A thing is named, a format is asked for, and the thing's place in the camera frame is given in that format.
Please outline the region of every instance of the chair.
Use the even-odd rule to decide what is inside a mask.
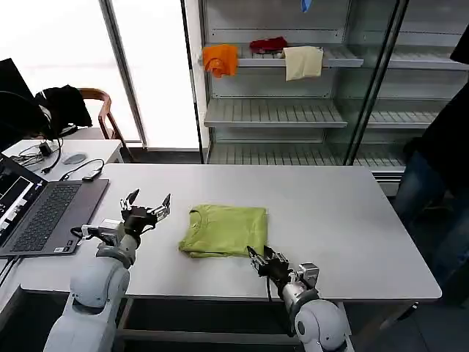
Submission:
[[[117,127],[116,120],[111,114],[111,97],[109,94],[95,88],[78,88],[78,91],[81,93],[83,99],[101,100],[103,102],[103,107],[101,108],[97,119],[99,121],[101,132],[103,132],[104,138],[119,139],[122,143],[122,147],[129,156],[130,162],[134,163],[135,158],[125,144],[125,140],[120,133],[120,129]],[[106,127],[106,118],[109,119],[109,122],[111,123],[112,131]]]

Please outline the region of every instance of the glass cabinet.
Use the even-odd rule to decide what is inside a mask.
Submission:
[[[205,75],[207,162],[342,165],[398,3],[315,0],[302,13],[291,0],[201,1],[203,46],[238,49],[236,76]],[[273,37],[322,48],[320,77],[286,81],[284,59],[250,50]]]
[[[467,0],[409,0],[377,99],[350,155],[351,164],[370,168],[394,190],[418,137],[468,82],[469,65],[449,59],[468,14]]]

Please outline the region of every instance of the shelf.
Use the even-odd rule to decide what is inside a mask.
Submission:
[[[367,128],[425,129],[446,103],[443,100],[379,100]]]
[[[358,149],[354,166],[365,166],[372,172],[404,172],[402,146],[388,144],[362,144]]]
[[[323,144],[215,143],[209,164],[327,166],[336,160]]]
[[[212,99],[205,127],[343,128],[347,123],[328,99]]]
[[[469,65],[449,59],[453,50],[453,48],[432,46],[397,46],[391,56],[389,68],[469,70]]]
[[[237,44],[236,46],[238,47],[238,67],[285,67],[285,59],[279,59],[277,54],[253,54],[249,45]],[[344,46],[332,45],[323,48],[323,67],[361,67],[363,64],[362,59],[356,57]]]

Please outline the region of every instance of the white table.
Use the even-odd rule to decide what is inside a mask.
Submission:
[[[441,290],[372,174],[354,166],[108,164],[111,180],[93,224],[120,219],[119,200],[156,206],[171,193],[171,214],[142,236],[129,296],[266,299],[265,281],[246,258],[191,259],[178,242],[188,213],[202,203],[266,207],[268,244],[293,264],[320,268],[320,296],[334,301],[435,300]],[[70,276],[96,253],[87,241],[73,256],[29,258],[5,282],[1,305],[24,290],[68,291]]]
[[[23,150],[29,147],[39,145],[41,141],[37,139],[24,139],[17,144],[11,146],[4,151],[6,156],[19,155]],[[57,141],[49,142],[52,150],[58,147]],[[43,174],[41,170],[54,163],[57,158],[57,152],[53,153],[50,157],[46,158],[43,162],[28,166],[28,169],[33,171],[47,181],[57,181],[65,172],[68,172],[89,160],[92,159],[103,159],[107,163],[123,163],[122,156],[120,155],[120,148],[122,146],[121,141],[116,139],[64,139],[64,145],[62,146],[62,156],[58,164],[48,173]],[[38,153],[39,149],[33,147],[26,153]],[[69,156],[76,153],[84,153],[87,155],[86,160],[75,165],[65,165],[63,163]],[[100,165],[99,161],[84,166],[83,168],[74,172],[74,179],[80,180],[83,176],[87,175],[93,169],[98,168]]]

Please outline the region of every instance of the charger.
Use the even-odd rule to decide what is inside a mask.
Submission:
[[[47,158],[50,154],[52,154],[52,149],[47,142],[39,144],[38,147],[44,158]]]

